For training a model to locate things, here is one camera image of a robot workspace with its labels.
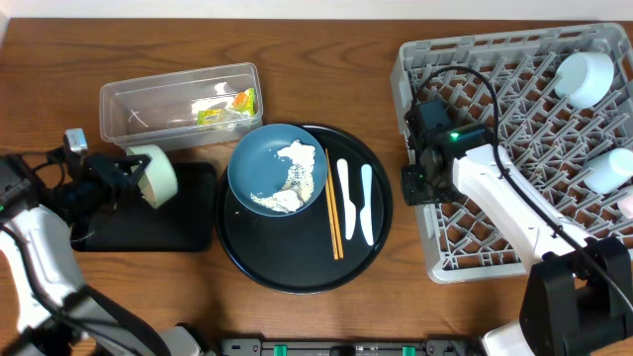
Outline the pale green bowl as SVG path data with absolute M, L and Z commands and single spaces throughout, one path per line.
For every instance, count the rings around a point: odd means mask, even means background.
M 157 145 L 139 145 L 126 149 L 127 156 L 145 154 L 150 157 L 149 164 L 143 170 L 138 181 L 142 197 L 158 209 L 178 193 L 178 181 L 175 171 L 164 153 Z

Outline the pink cup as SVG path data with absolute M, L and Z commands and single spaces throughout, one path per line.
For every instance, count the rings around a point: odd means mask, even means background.
M 624 190 L 625 195 L 616 203 L 620 213 L 628 220 L 633 219 L 633 187 Z

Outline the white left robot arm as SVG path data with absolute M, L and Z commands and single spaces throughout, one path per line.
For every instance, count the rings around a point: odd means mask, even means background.
M 69 355 L 85 338 L 97 355 L 207 355 L 186 323 L 162 332 L 89 286 L 71 248 L 74 227 L 104 206 L 156 189 L 156 206 L 176 193 L 174 170 L 158 148 L 125 157 L 45 154 L 72 178 L 48 187 L 22 154 L 1 158 L 1 251 L 19 299 L 19 337 L 6 355 Z

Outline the small white cup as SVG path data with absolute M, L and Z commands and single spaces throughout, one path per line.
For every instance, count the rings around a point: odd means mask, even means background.
M 630 149 L 614 148 L 586 163 L 584 183 L 596 193 L 610 193 L 632 177 L 632 164 Z

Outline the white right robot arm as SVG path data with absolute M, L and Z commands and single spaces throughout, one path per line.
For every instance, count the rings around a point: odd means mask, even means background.
M 519 317 L 486 333 L 488 355 L 589 355 L 632 335 L 632 271 L 615 237 L 596 240 L 561 215 L 501 147 L 437 142 L 407 148 L 410 206 L 473 201 L 529 278 Z

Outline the light blue saucer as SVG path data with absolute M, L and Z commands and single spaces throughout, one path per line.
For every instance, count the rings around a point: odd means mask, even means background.
M 584 110 L 608 93 L 613 77 L 614 64 L 607 54 L 577 52 L 558 67 L 554 91 L 559 98 L 567 98 L 573 108 Z

